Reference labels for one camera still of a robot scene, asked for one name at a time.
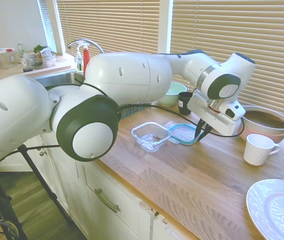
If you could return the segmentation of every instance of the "window blind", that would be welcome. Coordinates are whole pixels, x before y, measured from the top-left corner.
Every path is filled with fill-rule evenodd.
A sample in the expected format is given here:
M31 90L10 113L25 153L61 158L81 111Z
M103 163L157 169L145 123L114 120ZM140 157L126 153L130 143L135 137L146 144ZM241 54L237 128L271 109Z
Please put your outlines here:
M51 24L50 14L47 7L47 2L46 0L37 0L37 2L42 17L47 46L49 46L53 52L57 53L54 32Z
M284 0L174 0L171 53L192 49L218 62L233 52L253 59L239 101L284 114Z
M57 0L64 42L88 38L105 52L156 53L159 0ZM76 48L67 49L74 55ZM90 55L98 54L90 47Z

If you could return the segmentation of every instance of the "white cup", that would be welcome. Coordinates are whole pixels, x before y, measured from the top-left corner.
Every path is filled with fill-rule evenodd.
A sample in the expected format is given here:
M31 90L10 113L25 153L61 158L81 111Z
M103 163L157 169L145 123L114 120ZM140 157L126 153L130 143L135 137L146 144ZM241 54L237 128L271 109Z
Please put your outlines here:
M260 134L250 134L246 138L243 157L249 164L260 166L265 163L268 156L278 151L280 151L280 145L274 143L272 139Z

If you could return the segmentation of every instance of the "dish soap bottle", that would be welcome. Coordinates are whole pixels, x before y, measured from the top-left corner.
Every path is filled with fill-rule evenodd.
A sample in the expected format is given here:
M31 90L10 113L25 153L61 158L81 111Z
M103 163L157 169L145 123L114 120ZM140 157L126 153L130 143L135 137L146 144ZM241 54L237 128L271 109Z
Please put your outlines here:
M24 44L21 41L18 41L18 50L20 52L21 64L24 72L30 72L33 70L32 63L30 57L25 51Z
M83 63L83 57L81 55L81 52L80 52L80 47L81 47L81 43L78 44L78 47L77 47L77 55L75 57L75 62L77 64L77 71L79 72L83 72L84 71L84 63Z
M90 53L88 51L88 46L90 44L85 42L84 43L84 76L86 75L86 68L88 63L90 62Z

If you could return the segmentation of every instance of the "white plate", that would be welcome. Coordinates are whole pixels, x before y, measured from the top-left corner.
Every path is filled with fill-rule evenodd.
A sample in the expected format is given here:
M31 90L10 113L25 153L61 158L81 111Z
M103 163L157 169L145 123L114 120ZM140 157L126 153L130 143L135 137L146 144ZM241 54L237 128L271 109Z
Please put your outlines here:
M246 205L265 239L284 240L284 180L256 182L247 192Z

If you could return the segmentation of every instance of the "white wall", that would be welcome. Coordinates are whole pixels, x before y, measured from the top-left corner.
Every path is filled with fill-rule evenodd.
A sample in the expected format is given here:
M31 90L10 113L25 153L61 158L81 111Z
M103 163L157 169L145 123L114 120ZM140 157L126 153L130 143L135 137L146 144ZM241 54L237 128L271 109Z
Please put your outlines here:
M26 50L47 44L37 0L0 0L0 48Z

